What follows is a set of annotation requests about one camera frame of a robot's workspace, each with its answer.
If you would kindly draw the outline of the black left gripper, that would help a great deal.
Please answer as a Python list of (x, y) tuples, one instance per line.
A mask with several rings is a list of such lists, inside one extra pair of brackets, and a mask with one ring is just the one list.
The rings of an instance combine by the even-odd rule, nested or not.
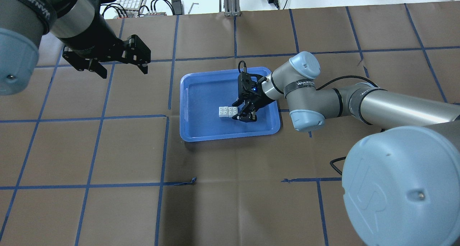
[(82, 33), (62, 38), (62, 42), (62, 57), (78, 71), (88, 70), (102, 79), (107, 79), (107, 69), (97, 61), (99, 60), (132, 64), (143, 74), (148, 74), (148, 64), (151, 62), (151, 50), (148, 46), (137, 35), (131, 35), (126, 41), (122, 41), (104, 19), (94, 19)]

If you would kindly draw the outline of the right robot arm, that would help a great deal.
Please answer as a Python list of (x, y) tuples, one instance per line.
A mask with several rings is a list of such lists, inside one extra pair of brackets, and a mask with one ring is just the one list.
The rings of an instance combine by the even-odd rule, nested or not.
[(316, 86), (321, 67), (301, 51), (269, 74), (237, 64), (233, 119), (285, 100), (298, 132), (329, 119), (377, 127), (342, 158), (345, 210), (367, 246), (453, 246), (459, 241), (459, 106), (391, 92), (366, 79), (339, 88)]

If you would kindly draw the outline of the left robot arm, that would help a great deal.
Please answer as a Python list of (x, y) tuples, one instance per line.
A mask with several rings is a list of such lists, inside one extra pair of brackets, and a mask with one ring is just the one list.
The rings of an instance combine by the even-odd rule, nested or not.
[(99, 12), (116, 0), (0, 0), (0, 92), (22, 92), (39, 60), (42, 37), (52, 33), (63, 45), (62, 57), (76, 70), (103, 79), (103, 62), (137, 66), (148, 74), (151, 50), (137, 35), (117, 37)]

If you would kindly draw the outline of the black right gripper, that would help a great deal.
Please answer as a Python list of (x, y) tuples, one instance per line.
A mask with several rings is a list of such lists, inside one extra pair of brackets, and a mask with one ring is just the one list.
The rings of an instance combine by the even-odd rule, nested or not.
[(268, 97), (262, 84), (267, 78), (259, 74), (240, 72), (237, 79), (237, 100), (231, 104), (238, 113), (233, 116), (233, 120), (245, 123), (257, 121), (257, 111), (275, 100)]

